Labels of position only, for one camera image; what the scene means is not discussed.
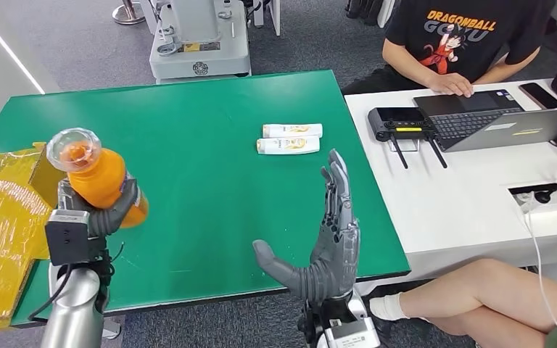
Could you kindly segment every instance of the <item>floor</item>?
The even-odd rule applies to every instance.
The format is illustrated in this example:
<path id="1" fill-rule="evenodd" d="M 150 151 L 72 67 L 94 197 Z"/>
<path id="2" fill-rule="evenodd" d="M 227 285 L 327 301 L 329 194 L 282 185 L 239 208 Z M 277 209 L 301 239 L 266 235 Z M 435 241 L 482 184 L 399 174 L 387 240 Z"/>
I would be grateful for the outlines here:
<path id="1" fill-rule="evenodd" d="M 344 16 L 346 0 L 281 0 L 281 37 L 271 19 L 249 30 L 254 74 L 332 69 L 341 86 L 383 62 L 384 32 Z M 20 29 L 65 91 L 153 84 L 148 65 L 152 37 L 145 24 L 116 25 L 110 14 L 118 0 L 1 0 L 4 15 Z M 548 78 L 557 54 L 544 48 L 513 80 Z M 288 294 L 201 304 L 119 317 L 123 334 L 104 341 L 109 348 L 137 347 L 303 347 L 295 329 L 300 302 Z M 396 347 L 472 347 L 465 337 L 436 328 L 399 323 Z M 38 347 L 43 328 L 0 332 L 0 347 Z"/>

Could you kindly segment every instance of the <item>yellow wrapping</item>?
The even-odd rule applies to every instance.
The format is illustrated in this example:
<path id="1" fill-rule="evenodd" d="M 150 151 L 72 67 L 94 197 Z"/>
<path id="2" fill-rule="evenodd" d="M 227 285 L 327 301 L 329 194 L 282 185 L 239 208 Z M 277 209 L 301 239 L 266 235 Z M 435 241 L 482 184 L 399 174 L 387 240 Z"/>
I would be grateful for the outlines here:
<path id="1" fill-rule="evenodd" d="M 44 223 L 64 176 L 43 144 L 0 154 L 0 328 L 9 325 L 33 260 L 49 258 Z"/>

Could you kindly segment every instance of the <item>gray robotic hand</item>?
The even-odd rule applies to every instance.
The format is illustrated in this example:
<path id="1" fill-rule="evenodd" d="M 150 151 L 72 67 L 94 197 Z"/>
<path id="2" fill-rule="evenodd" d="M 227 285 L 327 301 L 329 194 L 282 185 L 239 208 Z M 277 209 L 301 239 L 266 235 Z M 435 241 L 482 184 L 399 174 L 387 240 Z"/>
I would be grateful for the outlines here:
<path id="1" fill-rule="evenodd" d="M 123 194 L 107 209 L 98 209 L 90 205 L 82 196 L 73 190 L 68 179 L 59 182 L 57 189 L 59 209 L 83 210 L 89 213 L 88 236 L 105 237 L 118 230 L 125 215 L 138 196 L 138 182 L 128 179 L 123 185 Z"/>
<path id="2" fill-rule="evenodd" d="M 309 302 L 319 303 L 349 293 L 358 271 L 360 228 L 353 217 L 347 166 L 335 149 L 328 158 L 326 209 L 310 265 L 296 268 L 276 257 L 263 240 L 253 241 L 258 265 L 291 292 Z"/>

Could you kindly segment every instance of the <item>clear plastic cap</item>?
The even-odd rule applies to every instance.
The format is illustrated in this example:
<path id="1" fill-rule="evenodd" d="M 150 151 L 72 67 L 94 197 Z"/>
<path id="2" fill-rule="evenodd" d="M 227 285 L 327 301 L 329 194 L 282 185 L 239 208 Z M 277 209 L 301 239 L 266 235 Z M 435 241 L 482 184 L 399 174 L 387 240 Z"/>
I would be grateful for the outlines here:
<path id="1" fill-rule="evenodd" d="M 46 156 L 56 169 L 78 172 L 97 161 L 101 150 L 102 143 L 95 133 L 84 128 L 70 128 L 52 137 Z"/>

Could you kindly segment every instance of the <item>person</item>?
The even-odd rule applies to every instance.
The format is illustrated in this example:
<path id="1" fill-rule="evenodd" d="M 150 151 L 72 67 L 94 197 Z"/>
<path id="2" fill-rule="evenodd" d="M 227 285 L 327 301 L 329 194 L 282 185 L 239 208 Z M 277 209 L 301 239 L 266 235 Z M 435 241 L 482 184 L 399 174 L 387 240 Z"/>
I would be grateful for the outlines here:
<path id="1" fill-rule="evenodd" d="M 544 278 L 557 320 L 557 282 Z M 557 348 L 538 275 L 482 259 L 407 292 L 372 298 L 382 320 L 423 318 L 448 334 L 469 335 L 483 348 Z"/>
<path id="2" fill-rule="evenodd" d="M 387 63 L 344 95 L 430 88 L 470 96 L 539 53 L 555 0 L 402 0 L 386 32 Z M 509 52 L 494 61 L 503 45 Z"/>

